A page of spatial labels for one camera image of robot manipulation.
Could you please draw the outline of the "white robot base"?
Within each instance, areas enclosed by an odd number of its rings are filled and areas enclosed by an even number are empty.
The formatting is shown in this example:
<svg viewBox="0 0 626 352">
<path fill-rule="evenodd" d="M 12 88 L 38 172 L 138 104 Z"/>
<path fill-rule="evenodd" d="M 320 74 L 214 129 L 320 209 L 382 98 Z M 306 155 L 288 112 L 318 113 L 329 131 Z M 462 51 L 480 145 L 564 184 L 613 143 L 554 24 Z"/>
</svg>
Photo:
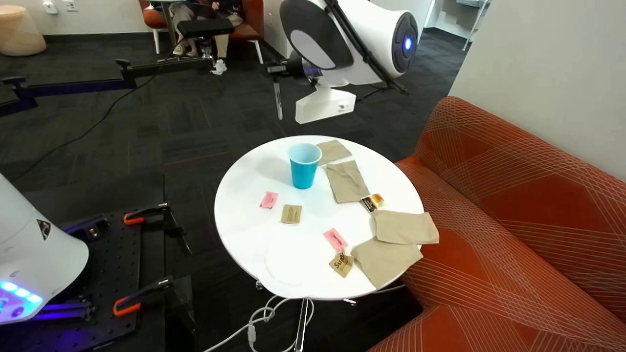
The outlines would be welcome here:
<svg viewBox="0 0 626 352">
<path fill-rule="evenodd" d="M 87 268 L 91 248 L 0 174 L 0 325 L 32 321 Z"/>
</svg>

